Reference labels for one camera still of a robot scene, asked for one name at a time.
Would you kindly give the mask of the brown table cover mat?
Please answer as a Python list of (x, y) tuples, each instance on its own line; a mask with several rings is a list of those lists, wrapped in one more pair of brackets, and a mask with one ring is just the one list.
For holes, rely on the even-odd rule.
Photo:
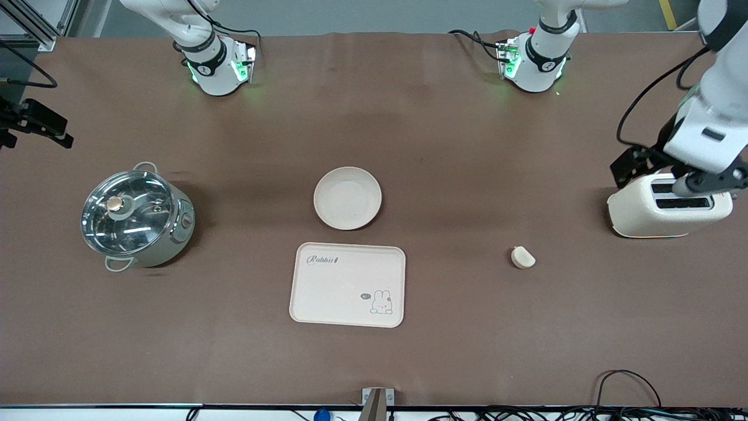
[[(615, 128), (693, 33), (583, 34), (525, 94), (447, 34), (266, 37), (253, 84), (204, 94), (166, 39), (58, 41), (37, 57), (64, 149), (0, 151), (0, 402), (585, 405), (604, 371), (667, 406), (748, 405), (748, 195), (686, 237), (615, 236)], [(104, 179), (150, 161), (196, 224), (176, 258), (110, 272), (80, 229)], [(318, 218), (331, 170), (369, 171), (372, 223)], [(289, 314), (303, 243), (406, 254), (398, 327)], [(536, 263), (514, 266), (525, 247)]]

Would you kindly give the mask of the white two-slot toaster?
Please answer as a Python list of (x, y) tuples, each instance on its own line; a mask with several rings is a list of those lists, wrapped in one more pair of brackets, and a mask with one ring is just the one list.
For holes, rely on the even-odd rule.
[(683, 237), (732, 213), (730, 194), (683, 197), (674, 194), (675, 184), (673, 174), (660, 172), (641, 176), (610, 195), (612, 229), (627, 238)]

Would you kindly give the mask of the cream round plate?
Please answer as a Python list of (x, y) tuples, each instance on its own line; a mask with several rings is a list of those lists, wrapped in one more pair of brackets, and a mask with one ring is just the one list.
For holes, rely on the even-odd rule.
[(379, 182), (355, 166), (331, 170), (316, 184), (313, 206), (318, 218), (340, 231), (355, 231), (372, 223), (383, 202)]

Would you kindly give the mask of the grey electric cooking pot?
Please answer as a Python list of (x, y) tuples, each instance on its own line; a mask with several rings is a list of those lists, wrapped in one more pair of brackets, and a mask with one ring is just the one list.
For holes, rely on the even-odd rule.
[(106, 269), (110, 272), (115, 272), (115, 274), (134, 267), (160, 266), (176, 258), (189, 243), (196, 224), (196, 213), (192, 200), (181, 189), (167, 181), (160, 174), (157, 165), (150, 161), (144, 161), (134, 165), (131, 170), (153, 171), (168, 182), (174, 194), (175, 212), (174, 216), (172, 216), (170, 226), (158, 238), (157, 242), (151, 246), (147, 246), (146, 249), (123, 257), (108, 256), (100, 253), (104, 256)]

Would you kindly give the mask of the aluminium profile frame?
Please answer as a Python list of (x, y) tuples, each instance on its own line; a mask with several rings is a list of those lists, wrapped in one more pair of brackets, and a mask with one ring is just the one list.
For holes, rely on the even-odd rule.
[(81, 0), (0, 0), (0, 41), (53, 51)]

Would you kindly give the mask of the metal table edge bracket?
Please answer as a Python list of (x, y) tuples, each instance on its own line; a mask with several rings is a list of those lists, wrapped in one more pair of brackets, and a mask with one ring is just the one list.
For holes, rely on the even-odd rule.
[(395, 421), (395, 393), (393, 388), (364, 388), (358, 421)]

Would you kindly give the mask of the cream rabbit print tray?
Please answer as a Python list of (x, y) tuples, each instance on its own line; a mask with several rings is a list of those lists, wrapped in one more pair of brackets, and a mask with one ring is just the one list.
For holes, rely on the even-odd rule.
[(406, 254), (396, 246), (303, 243), (289, 298), (295, 322), (392, 329), (404, 319)]

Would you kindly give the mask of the glass pot lid with knob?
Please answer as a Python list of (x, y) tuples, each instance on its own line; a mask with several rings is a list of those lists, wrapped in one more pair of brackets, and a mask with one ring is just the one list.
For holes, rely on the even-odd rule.
[(121, 171), (88, 195), (80, 229), (92, 250), (123, 257), (157, 242), (174, 212), (173, 191), (160, 175), (147, 170)]

